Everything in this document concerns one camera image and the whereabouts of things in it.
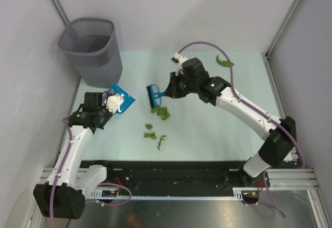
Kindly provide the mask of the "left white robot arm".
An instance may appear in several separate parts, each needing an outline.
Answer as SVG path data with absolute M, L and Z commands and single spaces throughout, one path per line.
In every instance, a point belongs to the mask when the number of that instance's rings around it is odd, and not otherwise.
M 117 93 L 85 93 L 84 102 L 65 118 L 66 137 L 58 160 L 44 184 L 37 184 L 33 195 L 44 217 L 77 220 L 87 196 L 101 185 L 107 187 L 115 174 L 104 166 L 90 166 L 78 177 L 82 155 L 96 130 L 103 129 L 123 103 Z

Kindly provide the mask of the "blue plastic dustpan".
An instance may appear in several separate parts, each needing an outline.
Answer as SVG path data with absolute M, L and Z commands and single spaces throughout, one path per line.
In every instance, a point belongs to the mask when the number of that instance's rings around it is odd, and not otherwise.
M 103 104 L 112 114 L 124 113 L 134 102 L 135 99 L 116 83 L 103 94 Z

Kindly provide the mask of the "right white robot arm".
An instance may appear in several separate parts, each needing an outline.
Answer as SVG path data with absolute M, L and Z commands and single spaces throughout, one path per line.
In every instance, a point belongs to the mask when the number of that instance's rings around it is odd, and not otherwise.
M 258 175 L 278 166 L 290 153 L 296 142 L 296 123 L 289 116 L 282 119 L 253 104 L 221 77 L 210 77 L 202 62 L 175 54 L 172 61 L 177 70 L 170 73 L 170 82 L 164 95 L 182 98 L 197 94 L 205 103 L 219 107 L 248 125 L 264 141 L 259 151 L 243 166 L 239 181 L 252 187 Z

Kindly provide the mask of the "blue hand brush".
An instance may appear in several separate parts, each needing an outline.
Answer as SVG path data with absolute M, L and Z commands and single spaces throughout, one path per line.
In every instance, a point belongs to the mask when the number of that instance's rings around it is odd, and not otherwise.
M 151 108 L 159 108 L 162 103 L 164 91 L 160 91 L 159 87 L 156 84 L 150 84 L 146 88 Z

